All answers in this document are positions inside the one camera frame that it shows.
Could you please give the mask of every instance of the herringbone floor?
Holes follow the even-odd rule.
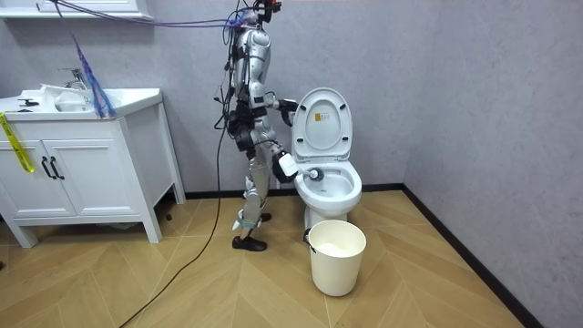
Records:
[[[79,226],[38,228],[41,243],[24,250],[0,226],[0,326],[119,326],[199,252],[216,204],[162,206],[173,220],[160,222],[156,245],[141,227]],[[313,285],[298,197],[268,202],[261,253],[230,247],[241,204],[223,200],[209,248],[130,327],[521,327],[400,191],[365,193],[350,214],[368,244],[355,289],[340,298]]]

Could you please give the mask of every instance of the gray wall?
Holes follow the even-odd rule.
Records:
[[[429,63],[437,2],[294,2],[266,26],[272,37],[268,89],[300,100],[333,87],[353,112],[351,162],[364,183],[401,182],[417,99]],[[159,20],[226,16],[235,1],[149,1]],[[98,20],[69,20],[104,87],[161,87],[186,191],[215,190],[212,100],[227,50],[219,29],[165,29]],[[0,22],[0,97],[39,83],[69,79],[58,67],[78,67],[75,49],[57,20]],[[289,145],[289,129],[273,122]],[[226,139],[222,187],[243,188],[244,154]]]
[[[444,0],[404,182],[547,327],[583,324],[581,1]]]

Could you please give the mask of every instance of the bin handle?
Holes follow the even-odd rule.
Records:
[[[310,230],[312,228],[306,229],[306,231],[303,232],[303,242],[307,243],[308,246],[310,246],[310,249],[313,251],[313,253],[316,253],[316,250],[313,248],[313,246],[310,244],[310,241],[308,241],[308,233],[310,233]]]

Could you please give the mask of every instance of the shelf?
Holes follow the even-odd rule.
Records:
[[[125,18],[154,20],[148,14],[143,0],[84,0],[79,5],[109,15]],[[80,13],[69,8],[61,7],[64,18],[99,18],[94,15]],[[47,0],[5,0],[0,1],[0,19],[10,18],[59,18],[53,4]]]

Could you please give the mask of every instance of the yellow tape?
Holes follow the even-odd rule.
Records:
[[[18,142],[18,139],[15,137],[15,134],[12,133],[12,130],[8,125],[8,121],[6,121],[6,118],[4,116],[4,112],[0,112],[0,125],[2,125],[2,129],[4,130],[6,137],[8,138],[8,141],[10,141],[12,149],[15,150],[16,157],[18,158],[20,165],[22,165],[22,168],[25,169],[25,171],[28,173],[34,172],[35,167],[33,166],[33,163],[30,161],[30,158],[28,157],[28,154],[26,154],[26,151],[20,145],[20,142]]]

